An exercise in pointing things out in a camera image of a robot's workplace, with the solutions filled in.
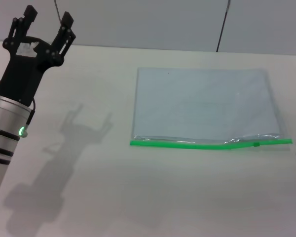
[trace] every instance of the white table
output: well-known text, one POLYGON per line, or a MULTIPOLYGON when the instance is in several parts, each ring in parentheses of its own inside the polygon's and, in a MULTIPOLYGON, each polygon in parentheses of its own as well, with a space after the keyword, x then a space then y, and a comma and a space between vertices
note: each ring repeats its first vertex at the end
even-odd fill
POLYGON ((296 237, 296 56, 73 46, 35 99, 0 237, 296 237), (130 147, 138 67, 264 68, 295 145, 130 147))

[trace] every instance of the green zipper seal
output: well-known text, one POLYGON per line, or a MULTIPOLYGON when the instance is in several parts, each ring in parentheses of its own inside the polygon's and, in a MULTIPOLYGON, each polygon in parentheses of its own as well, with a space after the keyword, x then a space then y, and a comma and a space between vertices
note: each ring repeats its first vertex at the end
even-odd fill
POLYGON ((226 143, 218 145, 204 145, 204 144, 186 144, 179 142, 166 142, 166 141, 139 141, 132 140, 131 146, 144 146, 144 147, 166 147, 166 148, 181 148, 181 149, 198 149, 198 150, 230 150, 239 149, 244 147, 259 147, 267 145, 280 145, 292 144, 292 139, 279 139, 270 141, 254 141, 254 142, 238 142, 226 143))

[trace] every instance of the white sticker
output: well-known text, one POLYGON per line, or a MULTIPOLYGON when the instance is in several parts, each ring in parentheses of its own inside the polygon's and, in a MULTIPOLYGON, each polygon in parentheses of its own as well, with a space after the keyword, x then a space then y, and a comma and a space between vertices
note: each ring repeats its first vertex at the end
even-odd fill
POLYGON ((20 43, 20 46, 16 52, 16 55, 27 56, 35 58, 37 53, 34 51, 34 48, 39 44, 39 42, 29 43, 20 43))

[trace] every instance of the clear plastic bag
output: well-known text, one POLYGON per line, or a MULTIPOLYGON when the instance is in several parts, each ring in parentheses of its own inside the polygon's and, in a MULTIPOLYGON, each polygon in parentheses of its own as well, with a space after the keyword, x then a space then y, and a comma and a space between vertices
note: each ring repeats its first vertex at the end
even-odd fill
POLYGON ((264 70, 138 70, 132 146, 289 144, 264 70))

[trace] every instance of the cable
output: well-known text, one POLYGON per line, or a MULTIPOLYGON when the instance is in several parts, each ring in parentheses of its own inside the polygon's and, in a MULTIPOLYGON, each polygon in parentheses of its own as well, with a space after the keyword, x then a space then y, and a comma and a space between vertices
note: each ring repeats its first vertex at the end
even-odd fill
POLYGON ((60 14, 59 14, 59 10, 58 10, 58 6, 57 6, 56 0, 54 0, 54 3, 55 3, 55 7, 56 7, 56 11, 57 11, 59 22, 61 23, 60 14))
POLYGON ((33 98, 33 110, 35 111, 36 109, 36 103, 35 103, 35 99, 33 98))
POLYGON ((223 19, 223 23, 222 23, 222 31, 221 31, 221 35, 219 36, 219 41, 218 41, 218 45, 217 45, 216 52, 218 52, 218 50, 219 50, 219 45, 221 44, 221 40, 222 40, 222 32, 223 32, 223 28, 225 27, 226 17, 227 17, 228 10, 229 10, 229 7, 230 7, 230 1, 231 1, 231 0, 228 0, 228 4, 227 4, 227 8, 226 8, 226 13, 225 13, 225 18, 223 19))

